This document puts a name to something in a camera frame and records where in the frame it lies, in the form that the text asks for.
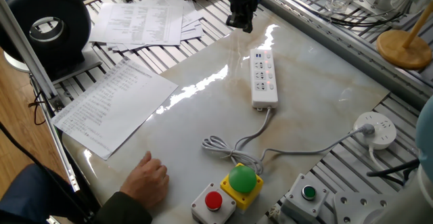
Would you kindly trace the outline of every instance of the wooden stand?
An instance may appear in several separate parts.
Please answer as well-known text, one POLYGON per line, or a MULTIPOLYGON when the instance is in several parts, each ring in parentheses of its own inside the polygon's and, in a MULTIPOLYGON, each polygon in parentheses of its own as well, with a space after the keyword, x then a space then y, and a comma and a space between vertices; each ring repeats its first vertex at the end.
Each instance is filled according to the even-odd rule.
POLYGON ((421 69, 432 60, 432 50, 417 36, 428 16, 433 12, 433 1, 427 6, 412 31, 383 32, 376 43, 380 55, 391 64, 406 69, 421 69))

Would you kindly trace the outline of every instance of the sleeve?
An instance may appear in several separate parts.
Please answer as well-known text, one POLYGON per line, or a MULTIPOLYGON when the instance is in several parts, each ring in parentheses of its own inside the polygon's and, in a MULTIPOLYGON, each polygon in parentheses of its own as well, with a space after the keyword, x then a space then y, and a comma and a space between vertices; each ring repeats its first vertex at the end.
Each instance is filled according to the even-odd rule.
POLYGON ((150 224, 152 217, 138 201, 128 195, 115 193, 98 211, 96 224, 150 224))

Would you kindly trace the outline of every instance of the wooden base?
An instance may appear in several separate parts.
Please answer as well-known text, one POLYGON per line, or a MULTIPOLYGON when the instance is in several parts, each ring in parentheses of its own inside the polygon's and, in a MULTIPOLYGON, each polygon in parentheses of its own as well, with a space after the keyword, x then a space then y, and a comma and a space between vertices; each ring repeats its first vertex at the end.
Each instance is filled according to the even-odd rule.
POLYGON ((432 50, 421 38, 415 37, 410 46, 405 49, 403 43, 409 32, 389 30, 383 32, 376 43, 376 47, 385 60, 406 69, 421 69, 432 60, 432 50))

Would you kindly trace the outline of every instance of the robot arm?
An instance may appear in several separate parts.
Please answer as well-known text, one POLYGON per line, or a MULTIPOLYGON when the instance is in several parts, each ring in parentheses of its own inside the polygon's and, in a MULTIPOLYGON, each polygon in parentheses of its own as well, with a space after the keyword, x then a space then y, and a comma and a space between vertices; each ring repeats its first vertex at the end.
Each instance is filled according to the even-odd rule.
POLYGON ((229 0, 230 11, 226 24, 228 26, 242 28, 244 32, 252 31, 252 17, 257 10, 258 0, 229 0))

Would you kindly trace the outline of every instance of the finger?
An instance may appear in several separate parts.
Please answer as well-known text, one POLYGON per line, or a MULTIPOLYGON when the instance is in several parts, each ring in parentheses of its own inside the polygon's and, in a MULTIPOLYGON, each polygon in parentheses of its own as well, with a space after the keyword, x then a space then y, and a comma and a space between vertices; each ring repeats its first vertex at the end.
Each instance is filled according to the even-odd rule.
POLYGON ((157 170, 160 165, 161 165, 161 161, 159 159, 151 159, 148 163, 146 163, 146 166, 155 170, 157 170))
POLYGON ((163 199, 165 199, 165 197, 167 196, 167 194, 168 194, 168 180, 169 180, 169 177, 168 176, 166 176, 165 178, 164 178, 164 181, 163 181, 163 183, 162 183, 162 189, 161 189, 161 200, 163 200, 163 199))
POLYGON ((160 168, 158 170, 156 170, 156 174, 158 174, 161 179, 163 179, 165 177, 165 175, 167 175, 167 166, 160 166, 160 168))
POLYGON ((168 187, 168 182, 170 181, 170 176, 165 175, 164 179, 162 180, 162 185, 168 187))
POLYGON ((138 166, 144 166, 146 163, 148 163, 152 159, 152 154, 150 151, 146 152, 146 155, 144 155, 143 159, 140 160, 138 163, 138 166))

